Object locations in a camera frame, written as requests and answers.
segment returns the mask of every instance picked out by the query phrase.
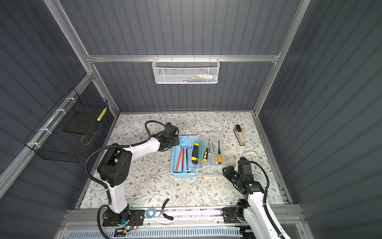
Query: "white mesh basket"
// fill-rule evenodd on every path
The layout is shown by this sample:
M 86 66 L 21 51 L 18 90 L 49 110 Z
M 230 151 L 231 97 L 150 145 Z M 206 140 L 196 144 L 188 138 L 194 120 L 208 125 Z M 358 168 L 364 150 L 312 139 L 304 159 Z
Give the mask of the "white mesh basket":
M 216 84 L 219 68 L 219 59 L 204 62 L 152 61 L 158 84 Z

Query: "tape roll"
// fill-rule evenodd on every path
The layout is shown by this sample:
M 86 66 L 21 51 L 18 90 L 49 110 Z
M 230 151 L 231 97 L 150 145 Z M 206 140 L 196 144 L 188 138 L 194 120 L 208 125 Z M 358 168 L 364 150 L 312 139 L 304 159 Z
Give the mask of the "tape roll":
M 157 212 L 157 211 L 156 211 L 155 208 L 148 208 L 148 209 L 146 210 L 146 213 L 145 213 L 146 218 L 151 219 L 151 218 L 155 217 L 155 213 L 156 213 L 156 212 Z

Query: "floral tablecloth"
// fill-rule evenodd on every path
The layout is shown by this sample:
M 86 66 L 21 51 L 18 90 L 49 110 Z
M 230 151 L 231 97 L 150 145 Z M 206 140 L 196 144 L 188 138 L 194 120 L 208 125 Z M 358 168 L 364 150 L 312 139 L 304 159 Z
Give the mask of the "floral tablecloth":
M 254 150 L 259 155 L 260 165 L 265 169 L 270 180 L 268 202 L 283 204 L 272 170 L 269 166 L 263 146 L 258 136 L 250 112 L 237 113 L 179 113 L 179 114 L 121 114 L 115 124 L 108 145 L 118 143 L 127 145 L 147 138 L 144 123 L 157 120 L 171 122 L 180 130 L 179 135 L 198 135 L 202 132 L 221 133 L 222 153 L 226 164 L 235 165 L 238 158 L 247 150 Z M 233 132 L 239 124 L 246 141 L 239 146 Z M 161 125 L 150 123 L 150 132 L 163 129 Z M 174 177 L 170 172 L 172 150 L 147 154 L 131 163 L 129 176 L 125 180 L 125 195 L 130 207 L 159 207 L 166 198 L 167 206 L 224 206 L 234 205 L 243 196 L 224 177 L 202 176 L 193 178 Z M 254 177 L 263 187 L 266 180 L 259 168 L 252 167 Z M 91 182 L 80 208 L 98 208 L 107 204 L 105 189 Z

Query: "yellow connector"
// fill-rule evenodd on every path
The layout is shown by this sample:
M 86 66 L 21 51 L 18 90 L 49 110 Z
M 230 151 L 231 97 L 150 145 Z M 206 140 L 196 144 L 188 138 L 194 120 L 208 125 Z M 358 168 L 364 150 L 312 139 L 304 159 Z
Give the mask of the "yellow connector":
M 106 111 L 107 111 L 107 107 L 105 107 L 104 110 L 102 111 L 102 113 L 98 116 L 97 121 L 101 121 L 101 119 L 105 115 Z

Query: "wire basket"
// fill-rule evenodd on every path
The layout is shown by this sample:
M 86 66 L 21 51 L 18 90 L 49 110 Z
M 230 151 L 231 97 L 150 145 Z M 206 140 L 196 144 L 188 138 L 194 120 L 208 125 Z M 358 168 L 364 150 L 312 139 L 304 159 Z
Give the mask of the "wire basket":
M 80 162 L 108 109 L 107 100 L 76 94 L 44 128 L 24 144 L 45 160 Z
M 216 84 L 219 68 L 219 59 L 203 62 L 152 61 L 158 84 Z

